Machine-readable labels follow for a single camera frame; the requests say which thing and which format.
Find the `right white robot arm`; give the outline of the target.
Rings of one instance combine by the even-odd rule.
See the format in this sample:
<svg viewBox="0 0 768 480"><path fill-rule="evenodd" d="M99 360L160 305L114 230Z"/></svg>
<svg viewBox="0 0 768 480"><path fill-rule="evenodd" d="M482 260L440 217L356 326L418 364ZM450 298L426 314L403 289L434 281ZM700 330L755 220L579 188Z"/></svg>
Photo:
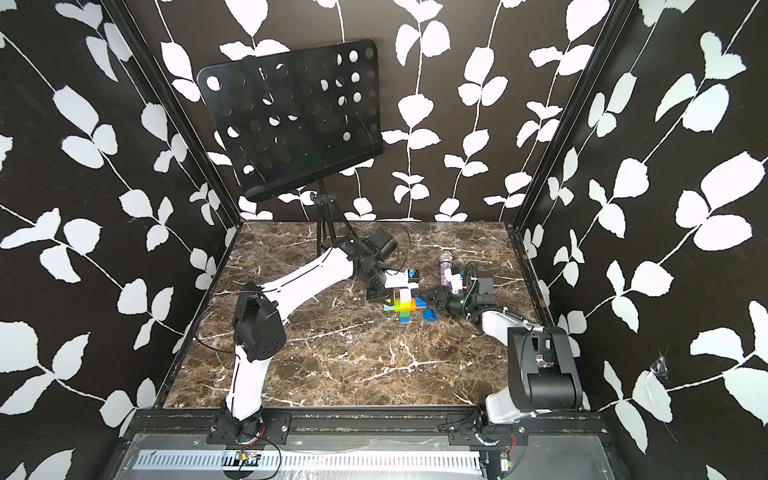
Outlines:
<svg viewBox="0 0 768 480"><path fill-rule="evenodd" d="M583 389L565 330L501 307L490 273L466 273L458 293L439 285L417 297L439 313L467 320L506 347L507 386L485 400L490 423L512 424L582 408Z"/></svg>

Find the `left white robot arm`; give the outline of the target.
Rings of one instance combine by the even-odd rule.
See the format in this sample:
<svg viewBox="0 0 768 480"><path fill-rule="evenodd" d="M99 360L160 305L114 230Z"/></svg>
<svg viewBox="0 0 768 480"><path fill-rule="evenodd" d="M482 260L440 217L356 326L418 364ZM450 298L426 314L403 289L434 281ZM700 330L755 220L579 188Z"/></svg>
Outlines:
<svg viewBox="0 0 768 480"><path fill-rule="evenodd" d="M366 238L347 235L292 273L264 285L249 283L242 288L233 316L236 360L225 399L230 422L238 427L258 426L269 363L286 343L290 315L317 294L352 277L363 282L368 301L384 302L392 292L386 286L389 268L384 261L397 246L395 238L383 229Z"/></svg>

